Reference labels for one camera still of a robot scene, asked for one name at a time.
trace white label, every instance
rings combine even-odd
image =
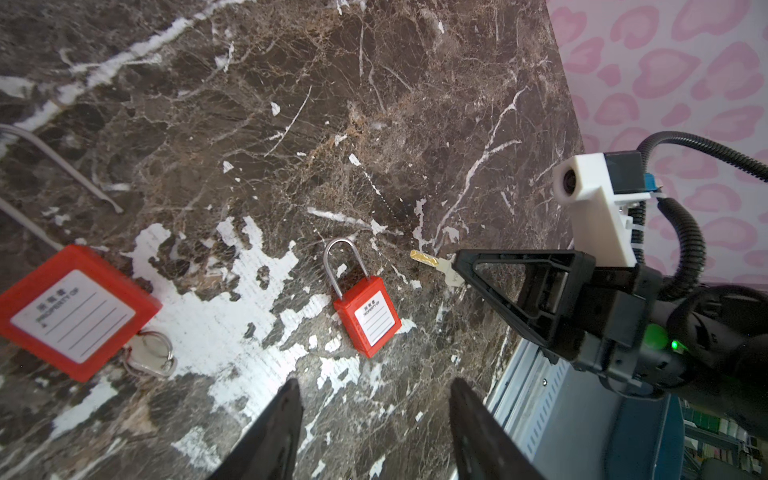
[[[11,324],[83,363],[136,312],[80,270],[72,270],[11,318]]]
[[[370,346],[374,346],[395,325],[395,317],[389,311],[381,290],[365,305],[355,310],[355,318],[360,323],[362,332],[366,334]]]

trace metal shackle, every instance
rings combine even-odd
[[[357,247],[355,247],[355,244],[352,243],[352,241],[349,238],[334,238],[330,242],[328,242],[328,245],[326,245],[326,249],[323,252],[323,266],[326,269],[326,275],[328,276],[328,280],[331,281],[331,285],[333,285],[333,289],[336,291],[336,295],[339,296],[340,300],[344,300],[344,294],[342,293],[341,289],[339,288],[338,282],[336,282],[336,278],[333,276],[333,271],[331,271],[331,266],[328,264],[328,253],[331,251],[331,247],[336,245],[337,243],[348,243],[350,247],[352,247],[352,252],[355,254],[355,258],[357,259],[357,263],[360,264],[362,267],[362,272],[365,274],[367,279],[370,279],[370,275],[368,274],[368,270],[366,269],[366,265],[362,262],[362,258],[360,258],[360,252],[357,251]]]

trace silver key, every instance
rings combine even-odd
[[[436,268],[439,272],[445,274],[445,283],[449,286],[461,286],[464,285],[464,279],[459,275],[452,267],[451,261],[444,258],[433,257],[426,253],[419,252],[418,250],[411,250],[411,258],[417,262],[429,265],[432,268]]]

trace marble surface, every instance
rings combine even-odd
[[[10,137],[3,198],[151,291],[179,359],[81,385],[0,339],[0,478],[205,478],[289,376],[296,478],[450,473],[449,382],[486,395],[516,337],[408,253],[568,244],[548,173],[582,145],[544,0],[8,0],[0,74],[0,122],[126,213]],[[338,236],[403,318],[373,359],[330,305]],[[52,254],[0,215],[0,288]]]

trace pink wall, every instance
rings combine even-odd
[[[548,0],[587,153],[633,150],[648,134],[703,135],[768,162],[767,0]],[[768,284],[768,185],[662,145],[649,171],[698,220],[710,280]],[[647,263],[677,266],[651,201]]]

